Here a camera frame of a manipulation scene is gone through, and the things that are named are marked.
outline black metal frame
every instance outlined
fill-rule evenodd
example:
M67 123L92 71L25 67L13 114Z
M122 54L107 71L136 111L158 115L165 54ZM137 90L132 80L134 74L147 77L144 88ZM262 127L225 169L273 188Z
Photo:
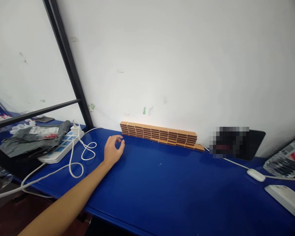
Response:
M74 63L73 55L70 49L69 41L66 35L66 31L61 19L58 4L56 0L43 0L47 15L49 17L50 24L52 26L55 38L57 40L63 62L66 66L69 79L75 94L76 99L54 105L48 108L33 111L24 115L13 117L4 121L0 121L0 128L14 124L16 122L47 113L49 111L57 110L75 103L79 104L84 122L86 124L86 129L89 130L93 128L93 122L89 113L88 105L86 103L85 95L82 89L81 81ZM18 163L14 158L9 158L4 152L0 150L0 166L8 170L11 174L16 177L23 179L30 172L36 169L41 162L37 159L32 159L27 163Z

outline white cable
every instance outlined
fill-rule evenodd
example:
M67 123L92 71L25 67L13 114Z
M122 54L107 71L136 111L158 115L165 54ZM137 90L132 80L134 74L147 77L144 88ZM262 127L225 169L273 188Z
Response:
M275 176L270 176L270 175L265 175L265 177L271 178L271 179L294 180L295 181L295 178L275 177Z
M90 130L87 131L85 134L87 134L88 132L90 132L90 131L92 131L92 130L94 130L94 129L97 129L97 128L90 129ZM81 159L82 159L82 160L85 160L85 161L93 159L93 158L95 157L95 152L93 152L92 150L90 150L90 148L95 148L95 147L97 146L97 144L96 144L96 142L91 142L91 143L89 143L88 145L85 145L85 144L83 143L83 141L80 139L80 123L79 123L79 129L78 129L78 138L79 138L80 143L82 143L82 145L84 146L84 151L82 152ZM90 144L93 144L93 143L95 143L95 146L94 146L94 147L90 147L89 145L90 145ZM26 180L27 180L27 179L28 179L28 178L29 178L29 177L30 177L35 171L37 171L38 169L40 169L42 166L44 166L44 165L46 164L46 163L43 163L43 164L41 164L38 168L36 168L35 170L33 170L31 173L29 173L29 174L25 177L25 179L23 179L23 181L22 181L20 187L18 187L18 188L16 188L16 189L13 189L13 190L11 190L11 191L8 191L8 192L1 193L1 194L0 194L0 198L3 198L3 197L8 196L8 195L11 195L11 194L16 193L16 192L21 191L21 190L24 191L24 192L26 192L26 193L30 193L30 194L33 194L33 195L36 195L36 196L40 196L40 197L44 197L44 198L52 198L52 197L49 197L49 196L45 196L45 195L40 195L40 194L37 194L37 193L29 192L29 191L25 190L25 188L31 186L31 185L34 184L34 183L37 183L38 181L40 181L40 180L42 180L42 179L44 179L44 178L47 178L48 176L50 176L50 175L52 175L52 174L54 174L54 173L57 173L58 171L62 170L62 169L65 168L65 167L69 167L69 172L70 172L70 174L71 174L72 177L74 177L74 178L80 178L80 177L83 175L83 173L84 173L84 167L83 167L83 165L82 165L81 163L78 163L78 162L71 163L71 161L72 161L72 156L73 156L73 147L74 147L74 142L73 142L73 140L72 140L72 150L71 150L71 156L70 156L70 160L69 160L69 164L68 164L68 165L65 165L65 166L61 167L60 169L58 169L58 170L56 170L56 171L54 171L54 172L52 172L52 173L49 173L48 175L45 175L45 176L43 176L43 177L41 177L41 178L39 178L39 179L37 179L37 180L34 180L34 181L32 181L32 182L29 182L28 184L24 184L25 181L26 181ZM89 158L89 159L84 159L84 158L83 158L83 154L84 154L84 152L85 152L86 149L89 150L89 151L91 151L91 152L93 152L94 156L93 156L92 158ZM82 173L81 173L79 176L75 176L75 175L72 173L71 165L80 165L81 168L82 168Z
M248 168L248 167L246 167L246 166L243 166L243 165L241 165L241 164L238 164L238 163L236 163L236 162L234 162L234 161L231 161L231 160L229 160L229 159L226 159L226 158L223 158L224 160L227 160L227 161L229 161L229 162L231 162L231 163L234 163L235 165L238 165L238 166L240 166L240 167L243 167L243 168L245 168L245 169L250 169L250 168ZM276 177L276 176L270 176L270 175L265 175L265 177L266 178L270 178L270 179L280 179L280 180L292 180L292 181L295 181L295 178L284 178L284 177Z
M72 164L72 165L80 165L80 166L82 166L82 164L81 164L81 163L78 163L78 162L74 162L74 163L71 163L71 164ZM52 174L54 174L54 173L57 173L58 171L62 170L63 168L65 168L65 167L67 167L67 166L69 166L69 164L68 164L68 165L65 165L65 166L61 167L60 169L58 169L58 170L56 170L56 171L54 171L54 172L51 172L51 173L49 173L48 175L45 175L45 176L43 176L43 177L41 177L41 178L39 178L39 179L37 179L37 180L34 180L34 181L32 181L32 182L29 182L28 184L25 184L25 185L23 185L22 187L18 187L18 188L16 188L16 189L13 189L13 190L8 191L8 192L0 193L0 198L3 198L3 197L8 196L8 195L10 195L10 194L16 193L16 192L18 192L18 191L21 191L21 190L27 188L28 186L31 186L32 184L37 183L38 181L41 181L42 179L47 178L48 176L50 176L50 175L52 175Z
M248 167L245 167L245 166L243 166L243 165L241 165L241 164L238 164L238 163L236 163L236 162L234 162L234 161L231 161L231 160L229 160L229 159L226 159L226 158L223 158L224 160L227 160L227 161L229 161L229 162L231 162L231 163L234 163L234 164L236 164L236 165L238 165L238 166L240 166L240 167L243 167L243 168L245 168L245 169L250 169L250 168L248 168Z
M41 167L43 167L44 165L46 164L46 162L44 162L43 164L41 164L39 167L37 167L35 170L33 170L31 173L29 173L25 179L23 179L22 183L21 183L21 187L24 185L25 181L35 172L37 171L38 169L40 169ZM50 196L45 196L45 195L41 195L41 194L38 194L38 193L33 193L33 192L29 192L25 189L22 189L23 192L25 193L29 193L29 194L33 194L33 195L36 195L36 196L39 196L39 197L44 197L44 198L52 198Z

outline gray plastic bag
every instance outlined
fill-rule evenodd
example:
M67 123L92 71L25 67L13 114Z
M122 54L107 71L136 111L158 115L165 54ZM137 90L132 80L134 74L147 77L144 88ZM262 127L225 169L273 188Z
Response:
M9 157L20 161L43 156L60 145L70 125L71 122L67 120L60 125L20 129L11 138L4 139L0 149Z

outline stacked wooden blocks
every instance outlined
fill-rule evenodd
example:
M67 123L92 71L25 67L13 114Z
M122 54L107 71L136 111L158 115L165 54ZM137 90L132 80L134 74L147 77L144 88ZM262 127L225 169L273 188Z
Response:
M122 121L120 123L120 127L123 135L145 138L171 146L179 146L197 151L204 151L202 145L196 144L197 134L195 132L136 124L126 121Z

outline white power strip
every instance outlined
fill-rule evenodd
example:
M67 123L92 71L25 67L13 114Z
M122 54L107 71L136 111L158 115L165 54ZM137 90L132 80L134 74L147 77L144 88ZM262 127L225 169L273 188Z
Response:
M265 190L295 216L295 192L284 185L269 185Z
M80 138L83 136L84 132L80 130ZM72 142L75 145L78 141L78 135L75 135L73 134L73 131L70 131L63 137L62 143L53 153L39 157L38 160L48 164L58 163L72 149Z

